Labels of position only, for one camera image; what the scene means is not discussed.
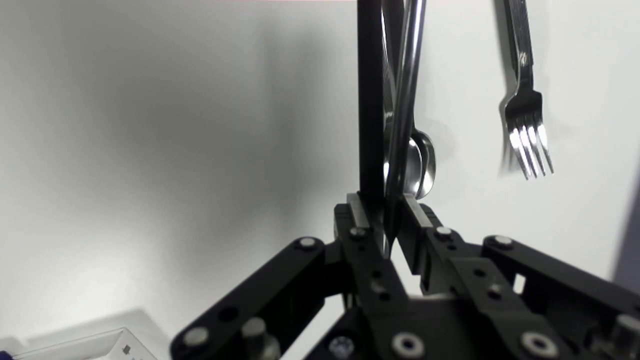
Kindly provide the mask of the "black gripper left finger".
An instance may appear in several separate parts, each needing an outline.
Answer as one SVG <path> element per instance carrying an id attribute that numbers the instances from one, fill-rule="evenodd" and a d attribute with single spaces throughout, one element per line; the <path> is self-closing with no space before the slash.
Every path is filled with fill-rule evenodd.
<path id="1" fill-rule="evenodd" d="M 344 315 L 309 360 L 427 360 L 429 340 L 375 221 L 353 194 L 334 208 L 336 240 L 291 243 L 191 322 L 171 345 L 173 360 L 280 360 L 331 297 Z"/>

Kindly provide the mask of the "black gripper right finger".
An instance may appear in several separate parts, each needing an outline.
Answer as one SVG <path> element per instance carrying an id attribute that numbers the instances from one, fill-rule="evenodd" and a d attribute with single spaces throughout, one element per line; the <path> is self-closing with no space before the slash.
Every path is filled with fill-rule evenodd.
<path id="1" fill-rule="evenodd" d="M 401 245 L 429 301 L 463 307 L 498 358 L 640 360 L 640 297 L 509 237 L 467 243 L 407 199 Z"/>

